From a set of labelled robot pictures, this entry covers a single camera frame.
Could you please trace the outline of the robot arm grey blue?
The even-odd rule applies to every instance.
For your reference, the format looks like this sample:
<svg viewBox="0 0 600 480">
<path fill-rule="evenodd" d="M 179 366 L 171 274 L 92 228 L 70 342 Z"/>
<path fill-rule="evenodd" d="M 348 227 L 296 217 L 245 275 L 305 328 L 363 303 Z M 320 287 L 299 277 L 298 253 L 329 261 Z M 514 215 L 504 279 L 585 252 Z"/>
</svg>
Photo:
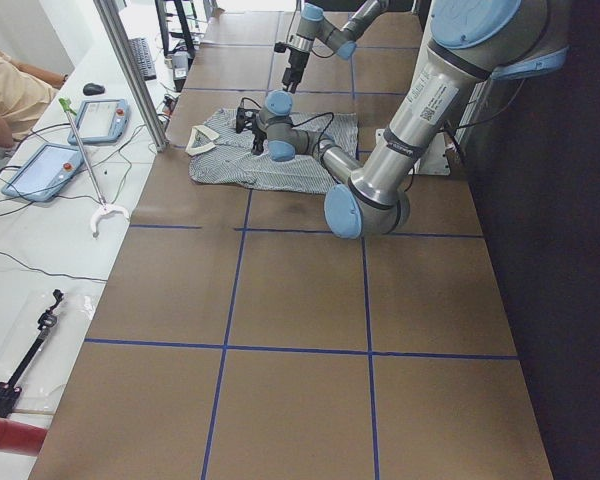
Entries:
<svg viewBox="0 0 600 480">
<path fill-rule="evenodd" d="M 284 90 L 295 93 L 301 83 L 315 40 L 343 60 L 349 60 L 357 48 L 356 41 L 373 21 L 389 10 L 389 1 L 365 1 L 343 27 L 332 24 L 324 10 L 312 3 L 300 9 L 296 31 L 289 32 L 284 41 L 274 46 L 276 53 L 289 52 L 282 85 Z"/>
<path fill-rule="evenodd" d="M 238 131 L 254 134 L 252 151 L 267 150 L 276 162 L 311 155 L 336 180 L 327 192 L 325 219 L 340 238 L 386 234 L 403 225 L 410 206 L 401 184 L 447 121 L 453 107 L 478 83 L 521 79 L 562 67 L 568 51 L 568 1 L 437 1 L 428 19 L 431 38 L 423 70 L 413 81 L 367 161 L 358 163 L 327 134 L 294 127 L 292 95 L 315 41 L 342 59 L 389 8 L 367 1 L 341 28 L 311 3 L 301 10 L 297 30 L 274 49 L 288 52 L 283 89 L 266 96 L 259 110 L 240 113 Z"/>
</svg>

